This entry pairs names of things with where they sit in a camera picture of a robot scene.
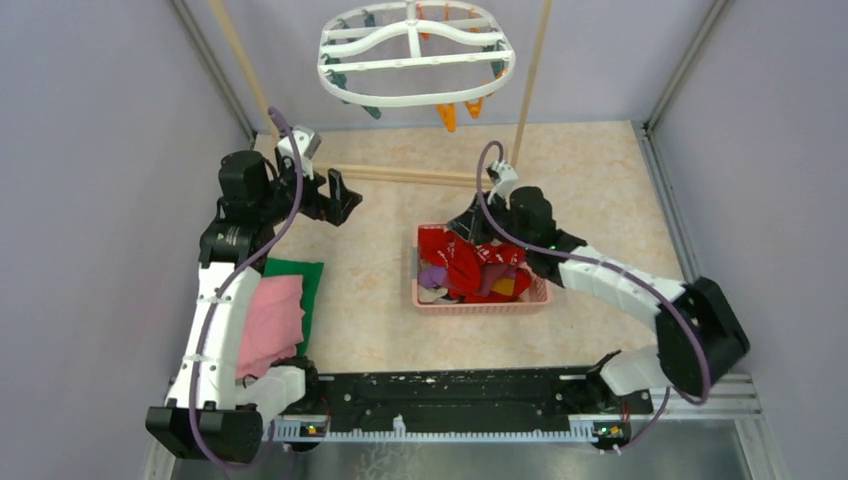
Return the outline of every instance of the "pink laundry basket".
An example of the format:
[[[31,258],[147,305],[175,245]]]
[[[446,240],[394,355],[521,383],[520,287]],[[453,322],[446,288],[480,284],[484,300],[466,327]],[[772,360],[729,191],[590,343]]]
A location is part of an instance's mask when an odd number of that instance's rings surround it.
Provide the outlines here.
[[[531,315],[540,312],[551,303],[553,291],[550,282],[533,275],[533,284],[518,301],[510,303],[455,303],[451,305],[420,303],[418,301],[418,273],[421,257],[418,254],[418,231],[425,228],[445,229],[443,223],[418,225],[412,237],[412,304],[421,315]]]

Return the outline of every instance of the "gray wall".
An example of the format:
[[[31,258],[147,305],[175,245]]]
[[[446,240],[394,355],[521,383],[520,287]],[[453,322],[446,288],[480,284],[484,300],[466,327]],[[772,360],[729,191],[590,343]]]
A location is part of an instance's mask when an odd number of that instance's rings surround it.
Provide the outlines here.
[[[206,0],[185,0],[232,81],[251,122],[265,124],[247,82],[218,29]],[[363,0],[225,0],[239,36],[272,104],[297,112],[294,121],[313,128],[382,128],[441,125],[435,107],[385,109],[372,120],[361,108],[343,105],[317,81],[317,52],[324,24]],[[486,99],[479,120],[460,105],[460,125],[515,123],[542,0],[472,0],[500,23],[518,56],[509,84]],[[633,120],[647,118],[711,0],[556,0],[551,12],[530,121]],[[378,24],[387,23],[386,19]],[[409,55],[405,38],[381,45],[362,59]],[[446,44],[422,42],[425,55]],[[348,87],[371,94],[425,93],[477,86],[492,77],[487,65],[415,69],[407,74],[349,76]]]
[[[736,2],[659,131],[795,478],[845,478],[848,3]]]
[[[0,465],[137,478],[246,146],[164,0],[0,6]]]

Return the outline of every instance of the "purple cable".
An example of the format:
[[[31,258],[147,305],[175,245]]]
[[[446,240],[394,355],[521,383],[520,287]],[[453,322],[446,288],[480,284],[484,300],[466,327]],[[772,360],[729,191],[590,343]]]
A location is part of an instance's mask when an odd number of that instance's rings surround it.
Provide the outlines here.
[[[618,265],[608,263],[608,262],[604,262],[604,261],[598,260],[596,258],[584,257],[582,255],[574,255],[572,253],[562,252],[562,251],[559,251],[559,250],[549,250],[547,248],[537,247],[535,245],[531,245],[529,243],[522,242],[521,240],[513,237],[506,230],[504,230],[503,227],[498,225],[498,222],[494,219],[494,217],[492,216],[492,213],[489,211],[489,207],[486,203],[486,199],[484,197],[484,192],[483,192],[483,167],[486,163],[486,155],[489,153],[489,149],[492,148],[493,146],[498,147],[498,161],[502,161],[503,156],[504,156],[503,144],[501,142],[497,141],[497,140],[492,140],[491,142],[487,143],[485,147],[483,147],[483,151],[480,152],[480,161],[477,162],[477,203],[480,205],[480,209],[483,211],[483,215],[486,217],[486,220],[488,220],[488,222],[492,226],[492,228],[494,228],[495,231],[497,231],[501,236],[503,236],[504,238],[506,238],[507,240],[509,240],[513,244],[515,244],[519,247],[525,248],[527,250],[532,250],[534,252],[543,253],[543,254],[546,254],[546,255],[551,255],[553,257],[564,258],[564,259],[567,259],[567,260],[576,260],[578,262],[589,263],[589,264],[592,264],[592,265],[599,265],[599,266],[604,267],[606,269],[612,270],[613,272],[618,273],[619,275],[623,276],[627,280],[630,280],[631,282],[635,283],[639,287],[645,289],[645,291],[650,293],[651,296],[653,296],[654,298],[659,300],[660,304],[663,307],[665,307],[666,310],[669,311],[669,313],[671,313],[671,316],[674,318],[674,320],[677,322],[677,324],[683,330],[683,333],[686,336],[686,339],[689,340],[689,343],[692,345],[692,349],[695,351],[695,357],[698,359],[698,367],[700,367],[700,370],[701,370],[701,380],[702,380],[701,398],[699,398],[699,399],[693,398],[693,397],[689,396],[688,394],[686,394],[686,392],[683,392],[683,391],[677,389],[676,387],[675,387],[675,390],[677,390],[677,393],[681,396],[681,398],[683,398],[687,402],[689,402],[693,405],[703,405],[707,401],[707,398],[709,397],[710,384],[711,384],[710,370],[709,370],[709,365],[707,364],[707,356],[704,353],[704,349],[701,348],[701,345],[698,343],[698,339],[695,337],[695,332],[693,332],[692,328],[690,328],[689,325],[686,323],[686,320],[683,318],[683,315],[667,298],[665,298],[659,291],[657,291],[657,289],[652,287],[650,284],[648,284],[647,282],[645,282],[641,278],[639,278],[639,277],[633,275],[632,273],[628,272],[627,270],[624,270],[623,268],[619,267]],[[647,433],[651,428],[653,428],[654,424],[657,422],[660,415],[662,415],[662,413],[665,411],[665,408],[668,405],[668,400],[669,400],[670,394],[671,394],[670,389],[666,388],[665,397],[663,398],[663,402],[660,405],[660,407],[657,409],[656,413],[654,413],[653,418],[651,418],[651,420],[648,422],[648,424],[645,425],[645,428],[643,428],[641,431],[639,431],[639,433],[637,433],[633,437],[633,439],[630,441],[629,444],[620,448],[621,451],[627,450],[631,445],[634,445],[638,440],[640,440],[645,435],[645,433]]]
[[[248,259],[245,260],[242,264],[236,266],[233,272],[226,279],[224,279],[224,282],[221,283],[221,286],[218,287],[218,290],[215,294],[215,297],[218,299],[220,299],[221,296],[224,295],[224,292],[227,290],[227,288],[229,288],[230,284],[233,283],[233,281],[236,279],[237,276],[239,276],[239,274],[247,270],[247,268],[252,265],[253,262],[259,260],[259,258],[268,254],[274,244],[280,241],[283,235],[285,235],[288,231],[289,227],[291,227],[292,222],[294,222],[294,219],[297,216],[297,212],[300,210],[300,200],[303,196],[303,168],[301,167],[300,163],[300,151],[298,150],[297,144],[295,143],[294,134],[292,133],[291,127],[286,122],[286,119],[283,117],[280,111],[274,107],[270,107],[268,108],[268,115],[271,117],[271,120],[274,121],[274,124],[277,126],[277,128],[288,136],[289,142],[291,142],[292,144],[292,151],[294,152],[294,170],[296,172],[294,203],[292,204],[291,212],[289,212],[289,215],[286,217],[286,221],[283,223],[283,226],[280,228],[280,231],[276,235],[274,235],[274,238],[272,238],[268,243],[263,245],[262,248],[256,251],[256,253],[248,257]],[[209,311],[206,312],[206,317],[203,319],[203,325],[200,328],[200,336],[197,340],[197,348],[194,352],[195,354],[197,354],[197,356],[203,355],[203,346],[206,343],[206,337],[209,335],[209,327],[212,325],[212,317],[215,316],[215,309],[217,308],[217,306],[217,303],[211,303],[209,305]],[[264,449],[264,451],[260,455],[257,455],[252,462],[247,465],[240,465],[230,464],[220,459],[217,455],[215,455],[215,452],[213,452],[212,449],[209,448],[209,445],[207,445],[206,442],[203,440],[203,436],[200,434],[200,428],[197,425],[197,406],[195,405],[197,403],[197,379],[199,377],[199,374],[200,364],[196,361],[192,362],[191,381],[189,382],[188,390],[188,422],[189,426],[191,427],[191,434],[194,437],[194,441],[197,443],[198,448],[200,448],[200,451],[203,452],[204,455],[206,455],[206,458],[208,458],[209,461],[224,470],[224,477],[226,478],[229,478],[227,476],[227,471],[244,471],[256,467],[256,465],[260,463],[260,460],[264,459],[264,457],[268,455],[268,452],[273,446],[271,443],[269,443],[269,445]]]

